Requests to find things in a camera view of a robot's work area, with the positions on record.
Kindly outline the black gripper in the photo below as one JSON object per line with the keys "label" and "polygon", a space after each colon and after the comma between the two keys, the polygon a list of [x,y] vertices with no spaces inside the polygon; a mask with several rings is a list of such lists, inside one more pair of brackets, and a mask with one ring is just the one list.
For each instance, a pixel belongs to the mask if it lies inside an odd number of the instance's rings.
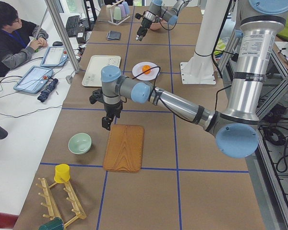
{"label": "black gripper", "polygon": [[120,118],[123,102],[118,102],[116,104],[104,103],[104,109],[106,111],[106,116],[102,117],[101,124],[103,128],[110,131],[114,117]]}
{"label": "black gripper", "polygon": [[137,31],[136,41],[142,41],[146,36],[147,30],[151,27],[152,22],[150,20],[142,20],[141,26]]}

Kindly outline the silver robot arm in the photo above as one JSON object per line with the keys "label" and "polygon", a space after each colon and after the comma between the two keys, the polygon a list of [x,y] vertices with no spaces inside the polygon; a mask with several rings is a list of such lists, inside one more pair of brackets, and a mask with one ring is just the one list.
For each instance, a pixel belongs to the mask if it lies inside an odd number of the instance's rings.
{"label": "silver robot arm", "polygon": [[135,18],[142,19],[141,26],[136,34],[136,41],[142,41],[146,36],[147,31],[154,23],[161,23],[162,20],[169,25],[175,26],[180,12],[189,4],[190,0],[177,0],[175,5],[170,9],[163,6],[162,0],[151,1],[148,10],[143,14],[136,13]]}
{"label": "silver robot arm", "polygon": [[[177,0],[170,9],[162,6],[162,0],[152,0],[149,9],[135,18],[143,18],[136,35],[141,41],[157,18],[176,25],[188,0]],[[181,74],[201,77],[214,52],[222,30],[222,18],[227,16],[230,0],[208,0],[202,25],[194,50],[194,56],[183,64]],[[136,103],[151,102],[163,106],[181,119],[200,125],[216,138],[222,153],[233,158],[244,158],[255,152],[258,146],[255,114],[276,35],[282,31],[288,16],[288,0],[238,0],[235,28],[242,35],[236,71],[234,73],[229,101],[223,112],[210,111],[184,98],[165,91],[149,82],[141,82],[121,74],[116,66],[101,70],[102,99],[107,113],[102,127],[110,130],[114,117],[122,110],[121,96]]]}

